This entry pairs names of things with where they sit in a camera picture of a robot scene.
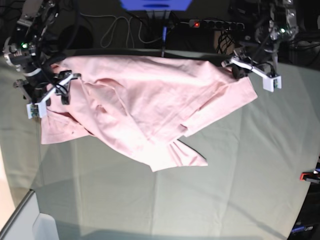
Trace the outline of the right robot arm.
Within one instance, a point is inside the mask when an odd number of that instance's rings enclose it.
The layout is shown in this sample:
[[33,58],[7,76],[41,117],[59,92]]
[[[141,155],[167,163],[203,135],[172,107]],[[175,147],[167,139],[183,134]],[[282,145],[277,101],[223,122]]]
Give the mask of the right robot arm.
[[74,0],[74,27],[70,38],[61,49],[50,47],[53,40],[47,29],[59,16],[57,0],[27,0],[22,7],[22,14],[15,25],[15,31],[3,46],[6,63],[23,75],[13,87],[19,89],[28,101],[27,116],[44,118],[52,95],[59,96],[63,105],[70,103],[71,81],[79,79],[81,74],[71,70],[53,72],[52,65],[66,58],[65,51],[70,47],[79,30],[79,2]]

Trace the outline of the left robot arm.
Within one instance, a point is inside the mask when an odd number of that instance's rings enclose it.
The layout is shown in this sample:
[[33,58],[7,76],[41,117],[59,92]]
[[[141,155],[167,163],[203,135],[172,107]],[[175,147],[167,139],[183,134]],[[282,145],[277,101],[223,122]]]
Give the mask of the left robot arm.
[[295,39],[299,32],[296,6],[293,0],[256,0],[257,9],[246,16],[252,25],[250,35],[238,41],[239,47],[221,62],[231,67],[233,77],[241,79],[254,73],[262,78],[264,90],[282,88],[278,73],[278,51],[282,43]]

